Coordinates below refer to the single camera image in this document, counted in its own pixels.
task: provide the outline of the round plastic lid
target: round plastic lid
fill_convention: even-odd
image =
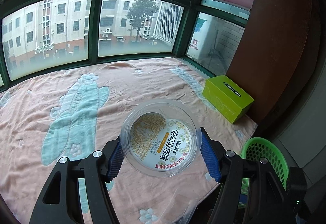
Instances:
[[[152,177],[170,177],[200,152],[202,134],[191,111],[174,100],[154,99],[136,106],[124,121],[120,140],[126,160]]]

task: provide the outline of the blue gripper pad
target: blue gripper pad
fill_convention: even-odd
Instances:
[[[119,141],[109,160],[109,170],[107,173],[108,178],[113,179],[114,177],[118,176],[122,162],[123,162],[123,153],[122,153],[121,143]]]
[[[208,172],[212,178],[218,183],[221,180],[221,172],[219,166],[219,160],[217,159],[211,145],[209,144],[207,138],[202,133],[202,146],[200,148],[203,159],[205,161]]]

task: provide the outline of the black device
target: black device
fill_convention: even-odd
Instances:
[[[208,223],[233,224],[242,179],[249,178],[243,224],[295,224],[295,215],[306,192],[302,169],[290,167],[286,190],[266,158],[242,159],[211,140],[202,129],[202,147],[211,176],[222,184]],[[118,175],[123,161],[119,138],[87,158],[70,161],[62,157],[54,166],[36,201],[30,224],[83,224],[78,178],[84,178],[94,224],[119,224],[105,183]]]

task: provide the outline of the white label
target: white label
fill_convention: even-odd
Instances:
[[[178,167],[187,159],[191,144],[184,123],[159,114],[141,116],[131,129],[131,147],[139,161],[151,169]]]

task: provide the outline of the green plastic basket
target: green plastic basket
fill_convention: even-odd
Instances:
[[[276,174],[286,189],[286,180],[289,175],[289,168],[286,160],[279,149],[271,142],[262,138],[249,139],[243,146],[241,158],[258,161],[261,157],[265,157],[272,164]],[[242,180],[241,193],[248,194],[249,179]]]

